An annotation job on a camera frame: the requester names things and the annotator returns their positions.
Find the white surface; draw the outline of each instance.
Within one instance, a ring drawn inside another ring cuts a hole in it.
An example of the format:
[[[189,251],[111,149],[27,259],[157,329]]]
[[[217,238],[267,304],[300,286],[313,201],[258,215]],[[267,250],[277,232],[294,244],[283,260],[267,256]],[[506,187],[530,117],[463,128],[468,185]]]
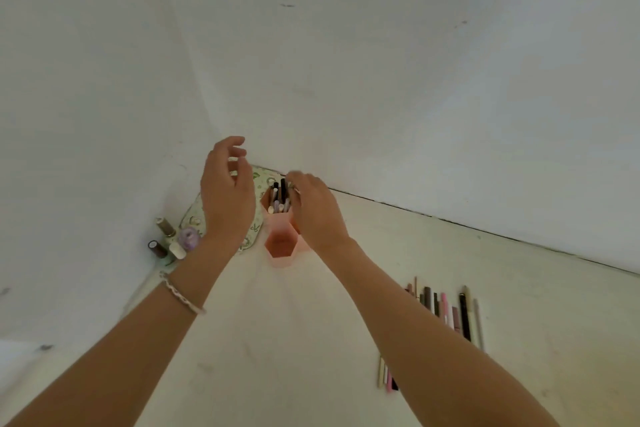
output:
[[[82,350],[218,136],[168,0],[0,1],[0,337]]]
[[[338,200],[352,236],[400,284],[419,274],[451,297],[471,288],[487,351],[563,427],[640,424],[640,278],[365,199]],[[376,388],[376,347],[335,277],[314,253],[271,268],[265,238],[220,276],[138,427],[417,425],[400,395]],[[57,354],[60,371],[69,363]],[[34,390],[16,392],[0,419]]]
[[[640,271],[640,0],[172,2],[254,163]]]

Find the silver bracelet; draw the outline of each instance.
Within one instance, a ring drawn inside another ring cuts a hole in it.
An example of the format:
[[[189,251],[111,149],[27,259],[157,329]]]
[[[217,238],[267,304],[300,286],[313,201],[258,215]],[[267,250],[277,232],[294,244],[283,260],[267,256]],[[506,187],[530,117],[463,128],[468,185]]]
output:
[[[193,310],[196,314],[206,314],[207,311],[201,309],[200,307],[192,304],[185,296],[183,296],[178,289],[176,289],[173,284],[169,280],[169,276],[166,272],[160,272],[160,278],[163,280],[164,285],[167,286],[167,289],[171,291],[171,293],[178,298],[180,302],[186,305],[189,309]]]

